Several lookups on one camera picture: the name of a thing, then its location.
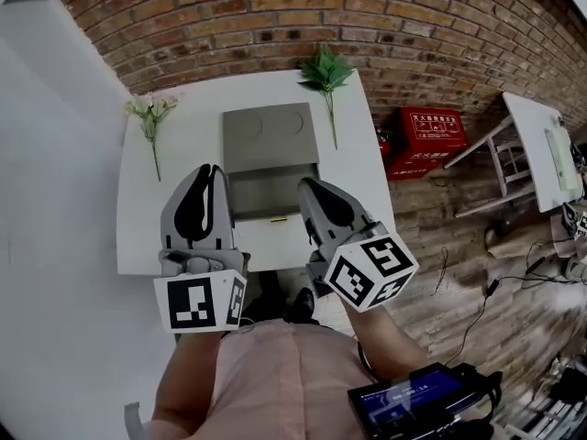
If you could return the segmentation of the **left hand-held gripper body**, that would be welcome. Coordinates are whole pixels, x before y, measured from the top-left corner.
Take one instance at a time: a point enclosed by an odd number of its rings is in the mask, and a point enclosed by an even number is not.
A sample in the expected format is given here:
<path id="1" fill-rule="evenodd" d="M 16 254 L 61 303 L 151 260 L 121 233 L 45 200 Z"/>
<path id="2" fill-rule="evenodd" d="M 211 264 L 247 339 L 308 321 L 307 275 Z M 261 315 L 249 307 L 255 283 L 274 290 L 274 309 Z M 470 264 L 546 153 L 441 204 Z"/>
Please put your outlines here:
<path id="1" fill-rule="evenodd" d="M 166 332 L 202 334 L 239 328 L 249 255 L 237 249 L 163 250 L 153 280 Z"/>

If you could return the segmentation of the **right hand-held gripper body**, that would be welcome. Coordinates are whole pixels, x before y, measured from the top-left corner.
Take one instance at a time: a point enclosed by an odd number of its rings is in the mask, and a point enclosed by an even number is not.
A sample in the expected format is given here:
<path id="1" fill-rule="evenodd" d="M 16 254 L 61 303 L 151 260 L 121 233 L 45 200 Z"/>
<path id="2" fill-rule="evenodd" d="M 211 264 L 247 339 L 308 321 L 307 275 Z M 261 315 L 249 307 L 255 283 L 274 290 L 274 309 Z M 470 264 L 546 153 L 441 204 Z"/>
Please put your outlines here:
<path id="1" fill-rule="evenodd" d="M 395 298 L 419 264 L 399 235 L 378 222 L 351 235 L 332 259 L 315 252 L 307 267 L 314 282 L 364 313 Z"/>

